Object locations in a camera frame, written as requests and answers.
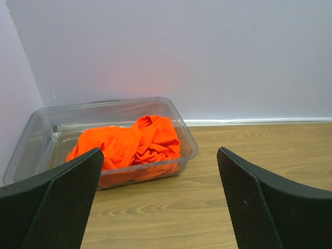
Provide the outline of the orange t shirt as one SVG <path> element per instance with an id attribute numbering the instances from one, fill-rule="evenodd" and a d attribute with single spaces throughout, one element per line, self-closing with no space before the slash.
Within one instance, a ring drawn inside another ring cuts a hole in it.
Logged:
<path id="1" fill-rule="evenodd" d="M 67 154 L 71 161 L 93 148 L 104 155 L 103 172 L 125 169 L 125 172 L 104 174 L 99 185 L 103 188 L 129 182 L 148 181 L 178 173 L 177 163 L 130 170 L 132 166 L 177 159 L 181 156 L 181 141 L 171 119 L 156 115 L 140 117 L 129 128 L 112 126 L 88 129 Z"/>

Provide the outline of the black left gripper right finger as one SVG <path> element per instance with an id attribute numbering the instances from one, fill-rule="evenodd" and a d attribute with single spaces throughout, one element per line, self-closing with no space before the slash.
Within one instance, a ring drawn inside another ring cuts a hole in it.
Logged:
<path id="1" fill-rule="evenodd" d="M 224 147 L 217 162 L 238 248 L 331 248 L 331 191 L 286 179 Z"/>

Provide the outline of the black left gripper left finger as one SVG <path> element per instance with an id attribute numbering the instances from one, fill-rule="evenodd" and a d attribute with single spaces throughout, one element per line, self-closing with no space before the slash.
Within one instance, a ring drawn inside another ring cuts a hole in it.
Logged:
<path id="1" fill-rule="evenodd" d="M 1 187 L 1 248 L 80 248 L 103 161 L 94 148 Z"/>

